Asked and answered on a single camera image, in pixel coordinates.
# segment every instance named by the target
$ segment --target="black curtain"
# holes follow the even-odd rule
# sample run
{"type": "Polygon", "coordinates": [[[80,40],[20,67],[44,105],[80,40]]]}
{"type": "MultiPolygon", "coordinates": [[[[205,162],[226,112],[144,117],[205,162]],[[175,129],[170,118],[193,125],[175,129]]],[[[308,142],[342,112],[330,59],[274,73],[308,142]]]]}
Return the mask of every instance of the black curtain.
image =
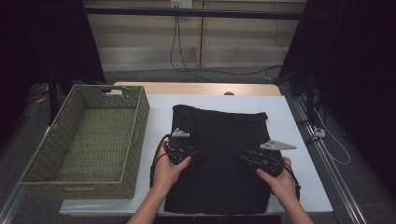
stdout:
{"type": "Polygon", "coordinates": [[[1,1],[1,142],[26,107],[31,86],[54,76],[68,93],[72,79],[105,82],[87,15],[41,7],[50,4],[83,7],[81,0],[1,1]]]}
{"type": "MultiPolygon", "coordinates": [[[[396,5],[343,0],[330,10],[320,6],[329,2],[307,2],[305,10],[327,19],[321,26],[300,22],[282,74],[300,66],[312,72],[323,102],[395,197],[396,5]]],[[[291,80],[296,94],[306,89],[305,75],[291,80]]]]}

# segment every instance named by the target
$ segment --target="white table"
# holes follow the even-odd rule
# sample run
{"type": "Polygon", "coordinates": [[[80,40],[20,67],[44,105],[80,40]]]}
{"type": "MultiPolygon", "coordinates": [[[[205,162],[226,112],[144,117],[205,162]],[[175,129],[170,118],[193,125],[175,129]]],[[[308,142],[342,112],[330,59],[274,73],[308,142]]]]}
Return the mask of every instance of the white table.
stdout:
{"type": "MultiPolygon", "coordinates": [[[[273,140],[297,146],[284,150],[290,157],[292,168],[299,180],[301,204],[308,213],[332,211],[329,199],[320,182],[315,166],[300,136],[286,99],[283,96],[203,95],[203,94],[148,94],[150,111],[141,155],[134,197],[130,200],[65,200],[60,213],[71,216],[130,216],[143,202],[149,191],[149,167],[160,139],[172,125],[172,107],[191,105],[201,109],[234,113],[259,113],[268,115],[267,129],[273,140]]],[[[266,214],[283,213],[276,197],[271,195],[266,214]]],[[[160,215],[174,215],[159,210],[160,215]]]]}

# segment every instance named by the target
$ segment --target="metal rail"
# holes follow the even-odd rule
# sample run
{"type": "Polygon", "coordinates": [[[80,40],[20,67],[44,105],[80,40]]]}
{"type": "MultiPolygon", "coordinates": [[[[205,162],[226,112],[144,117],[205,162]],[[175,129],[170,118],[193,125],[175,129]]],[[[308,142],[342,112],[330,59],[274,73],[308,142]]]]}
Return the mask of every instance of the metal rail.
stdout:
{"type": "MultiPolygon", "coordinates": [[[[301,118],[303,120],[308,120],[308,116],[306,115],[307,110],[303,103],[303,99],[300,98],[299,100],[295,100],[294,103],[298,108],[301,118]]],[[[310,124],[306,124],[306,129],[308,130],[309,134],[311,134],[311,136],[314,135],[314,127],[312,127],[310,124]]],[[[344,203],[347,212],[349,213],[352,222],[354,224],[366,224],[367,222],[357,201],[350,192],[347,183],[344,181],[344,178],[338,171],[338,168],[329,154],[323,140],[319,139],[316,141],[315,147],[318,150],[319,156],[322,158],[322,161],[332,179],[332,182],[335,185],[335,188],[338,191],[338,194],[341,197],[341,200],[344,203]]]]}
{"type": "Polygon", "coordinates": [[[141,16],[179,16],[179,17],[211,17],[239,18],[263,20],[299,21],[319,18],[318,15],[299,12],[265,12],[265,11],[235,11],[212,9],[161,8],[161,7],[67,7],[57,5],[38,5],[40,10],[53,13],[85,13],[107,15],[141,15],[141,16]]]}

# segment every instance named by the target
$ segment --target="green wicker basket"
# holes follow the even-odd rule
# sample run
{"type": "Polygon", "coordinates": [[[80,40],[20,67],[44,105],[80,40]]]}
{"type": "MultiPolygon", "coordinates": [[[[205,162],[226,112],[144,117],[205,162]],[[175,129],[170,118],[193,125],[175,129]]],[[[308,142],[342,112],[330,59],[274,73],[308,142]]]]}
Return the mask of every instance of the green wicker basket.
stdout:
{"type": "Polygon", "coordinates": [[[132,198],[148,115],[141,86],[76,85],[20,184],[50,199],[132,198]]]}

